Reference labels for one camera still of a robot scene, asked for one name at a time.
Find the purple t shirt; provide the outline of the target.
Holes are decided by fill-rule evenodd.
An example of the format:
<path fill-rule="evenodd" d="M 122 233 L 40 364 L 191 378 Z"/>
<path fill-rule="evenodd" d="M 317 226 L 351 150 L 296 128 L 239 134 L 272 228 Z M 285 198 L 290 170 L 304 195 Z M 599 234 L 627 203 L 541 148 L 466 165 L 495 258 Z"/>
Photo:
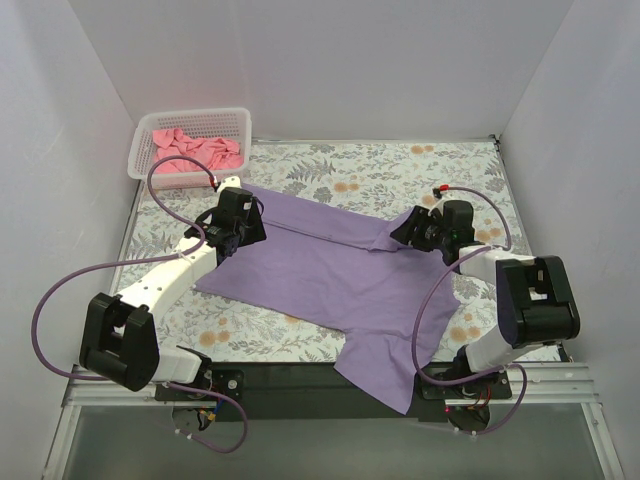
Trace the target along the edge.
<path fill-rule="evenodd" d="M 408 412 L 416 368 L 411 337 L 419 307 L 446 267 L 390 237 L 392 221 L 251 187 L 263 202 L 265 241 L 241 247 L 196 284 L 226 297 L 339 330 L 336 370 L 400 414 Z M 459 308 L 450 279 L 427 305 L 418 360 L 427 365 Z"/>

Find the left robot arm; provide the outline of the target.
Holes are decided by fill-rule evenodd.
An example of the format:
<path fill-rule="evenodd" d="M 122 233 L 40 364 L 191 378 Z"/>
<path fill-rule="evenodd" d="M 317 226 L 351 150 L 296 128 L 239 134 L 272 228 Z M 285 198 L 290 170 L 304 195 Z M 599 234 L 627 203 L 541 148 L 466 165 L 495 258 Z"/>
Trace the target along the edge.
<path fill-rule="evenodd" d="M 213 386 L 204 369 L 210 360 L 186 347 L 161 347 L 155 322 L 238 248 L 266 239 L 261 213 L 250 191 L 223 187 L 217 205 L 185 231 L 170 260 L 117 294 L 100 293 L 90 301 L 80 365 L 131 391 L 174 382 L 188 398 L 205 398 Z"/>

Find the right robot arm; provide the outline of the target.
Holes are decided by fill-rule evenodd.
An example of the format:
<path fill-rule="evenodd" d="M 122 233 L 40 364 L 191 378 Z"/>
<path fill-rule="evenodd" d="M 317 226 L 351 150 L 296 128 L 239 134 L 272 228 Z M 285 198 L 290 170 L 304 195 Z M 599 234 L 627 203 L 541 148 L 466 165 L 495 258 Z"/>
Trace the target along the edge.
<path fill-rule="evenodd" d="M 474 210 L 464 200 L 440 200 L 433 209 L 413 208 L 390 237 L 414 249 L 437 250 L 447 266 L 422 301 L 413 326 L 411 358 L 425 382 L 453 386 L 475 397 L 489 375 L 513 364 L 530 350 L 575 338 L 580 317 L 563 261 L 557 256 L 514 254 L 476 240 Z M 418 360 L 418 334 L 423 314 L 450 273 L 474 277 L 495 286 L 497 325 L 457 354 L 451 380 L 428 376 Z"/>

